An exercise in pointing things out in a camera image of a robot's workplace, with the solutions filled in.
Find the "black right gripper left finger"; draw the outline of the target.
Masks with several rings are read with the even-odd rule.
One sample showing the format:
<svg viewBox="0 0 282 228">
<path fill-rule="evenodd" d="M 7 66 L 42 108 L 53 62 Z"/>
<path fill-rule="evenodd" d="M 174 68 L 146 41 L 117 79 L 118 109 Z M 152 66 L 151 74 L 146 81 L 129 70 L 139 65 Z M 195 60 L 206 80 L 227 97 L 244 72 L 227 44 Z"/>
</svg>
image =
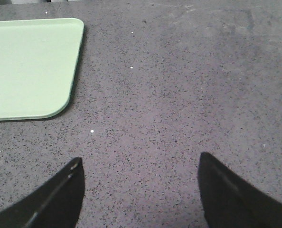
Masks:
<svg viewBox="0 0 282 228">
<path fill-rule="evenodd" d="M 85 193 L 82 159 L 72 159 L 33 193 L 0 212 L 0 228 L 74 228 Z"/>
</svg>

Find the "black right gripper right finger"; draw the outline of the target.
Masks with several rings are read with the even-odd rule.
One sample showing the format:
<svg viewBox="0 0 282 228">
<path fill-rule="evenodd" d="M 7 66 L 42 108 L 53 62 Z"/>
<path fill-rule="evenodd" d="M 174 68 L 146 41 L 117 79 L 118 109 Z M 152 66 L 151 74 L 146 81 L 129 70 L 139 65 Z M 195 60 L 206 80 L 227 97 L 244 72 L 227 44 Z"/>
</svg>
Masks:
<svg viewBox="0 0 282 228">
<path fill-rule="evenodd" d="M 282 228 L 282 203 L 208 152 L 200 155 L 197 180 L 210 228 Z"/>
</svg>

